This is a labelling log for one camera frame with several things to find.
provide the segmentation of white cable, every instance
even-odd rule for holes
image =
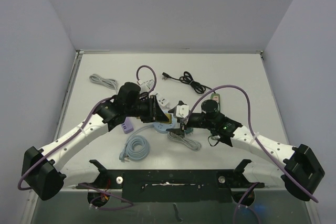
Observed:
[[[106,79],[96,73],[90,75],[89,79],[93,83],[103,85],[109,89],[115,90],[116,92],[118,90],[118,82],[115,79]]]
[[[167,137],[170,139],[170,140],[173,140],[175,142],[178,142],[178,143],[181,143],[181,144],[184,144],[185,146],[187,146],[189,149],[191,149],[192,151],[199,151],[202,147],[201,143],[196,141],[196,140],[192,140],[190,138],[182,138],[172,132],[168,132],[167,134]]]

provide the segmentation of connector plug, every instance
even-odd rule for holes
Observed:
[[[171,76],[165,72],[162,73],[162,80],[166,80],[168,78],[171,78]]]

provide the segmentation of gray cable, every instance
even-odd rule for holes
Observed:
[[[118,90],[118,82],[115,79],[106,79],[96,73],[90,75],[89,79],[93,83],[103,85],[109,89],[115,90],[116,92]]]
[[[184,144],[185,146],[187,146],[189,149],[191,149],[192,151],[199,151],[202,147],[201,143],[196,141],[196,140],[192,140],[190,138],[182,138],[180,136],[177,136],[176,134],[172,133],[172,132],[168,132],[167,137],[170,140],[173,140],[175,142]]]
[[[140,131],[153,127],[154,125],[151,124],[134,131],[133,134],[126,140],[125,147],[119,155],[119,160],[124,161],[125,158],[128,157],[130,160],[140,161],[147,157],[150,151],[149,143],[143,136],[136,134]],[[136,151],[134,148],[137,145],[141,145],[142,148]]]

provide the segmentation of black cable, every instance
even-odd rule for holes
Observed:
[[[215,146],[219,143],[219,140],[217,140],[217,142],[216,142],[215,144],[211,144],[210,141],[209,141],[209,138],[210,138],[210,137],[212,137],[212,136],[209,136],[209,137],[208,137],[209,145],[210,145],[211,147],[215,147]]]
[[[174,78],[174,77],[171,77],[169,74],[167,74],[165,72],[163,72],[162,75],[163,75],[163,77],[162,77],[163,80],[173,79],[173,80],[176,80],[176,81],[180,81],[183,84],[190,85],[195,90],[195,92],[197,94],[204,94],[206,89],[212,89],[212,88],[209,88],[206,85],[202,85],[199,82],[195,81],[194,78],[192,77],[192,75],[187,71],[185,71],[183,73],[183,76],[181,76],[178,79]]]

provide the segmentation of screw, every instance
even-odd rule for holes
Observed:
[[[225,183],[225,177],[224,177],[224,176],[220,176],[220,177],[218,178],[218,181],[219,181],[221,184]]]

